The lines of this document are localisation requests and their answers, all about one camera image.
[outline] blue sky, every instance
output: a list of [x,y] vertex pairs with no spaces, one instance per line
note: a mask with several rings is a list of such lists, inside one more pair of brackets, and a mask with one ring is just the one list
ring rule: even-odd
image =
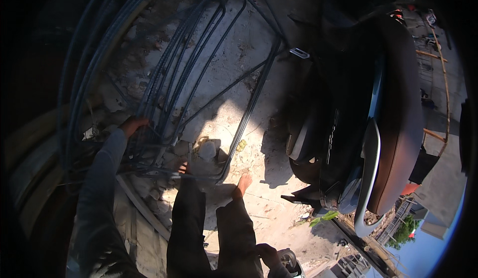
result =
[[[430,274],[442,253],[445,251],[446,245],[457,226],[457,220],[461,214],[462,206],[463,196],[461,197],[457,215],[455,216],[451,227],[446,232],[444,240],[437,239],[436,237],[424,233],[420,228],[417,228],[415,233],[415,243],[407,243],[403,245],[399,251],[393,248],[387,248],[407,268],[407,270],[405,270],[402,266],[398,265],[400,271],[409,275],[411,278],[425,278]],[[372,270],[367,273],[366,277],[378,278],[381,276],[372,268]]]

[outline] motorcycle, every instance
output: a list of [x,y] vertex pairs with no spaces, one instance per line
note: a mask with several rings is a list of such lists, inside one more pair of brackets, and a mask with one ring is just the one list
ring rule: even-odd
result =
[[[320,34],[307,51],[291,50],[310,70],[290,112],[286,153],[310,186],[282,198],[311,205],[314,216],[355,211],[359,237],[395,204],[423,134],[414,42],[388,3],[323,0],[319,24],[309,24]],[[366,210],[381,217],[365,223]]]

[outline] black pants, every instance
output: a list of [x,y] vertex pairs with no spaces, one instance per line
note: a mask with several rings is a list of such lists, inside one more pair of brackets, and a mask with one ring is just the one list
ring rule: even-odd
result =
[[206,195],[193,179],[181,179],[173,208],[173,226],[167,251],[169,278],[263,277],[255,253],[253,222],[242,199],[216,210],[219,236],[218,269],[211,270],[204,251]]

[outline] hand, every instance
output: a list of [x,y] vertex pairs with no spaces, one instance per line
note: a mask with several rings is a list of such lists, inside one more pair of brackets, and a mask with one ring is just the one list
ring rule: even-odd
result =
[[281,260],[277,255],[277,250],[269,244],[257,244],[256,251],[259,254],[259,257],[262,258],[262,261],[270,269],[281,263]]
[[119,128],[124,131],[124,136],[128,139],[134,134],[138,127],[145,126],[148,123],[149,119],[147,118],[130,116],[121,126],[119,126]]

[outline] cloth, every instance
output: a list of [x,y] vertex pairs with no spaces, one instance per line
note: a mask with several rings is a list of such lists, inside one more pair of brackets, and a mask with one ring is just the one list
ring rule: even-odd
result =
[[96,154],[81,188],[75,240],[81,277],[144,277],[129,257],[113,217],[115,177],[126,143],[121,129],[113,131]]
[[[81,277],[144,277],[129,257],[113,217],[115,176],[126,143],[123,131],[116,129],[95,156],[81,188],[74,248]],[[216,210],[220,251],[218,269],[214,271],[203,248],[205,213],[206,197],[196,181],[181,179],[167,249],[168,277],[263,277],[254,252],[253,222],[242,199]],[[272,267],[268,275],[291,277],[282,264]]]

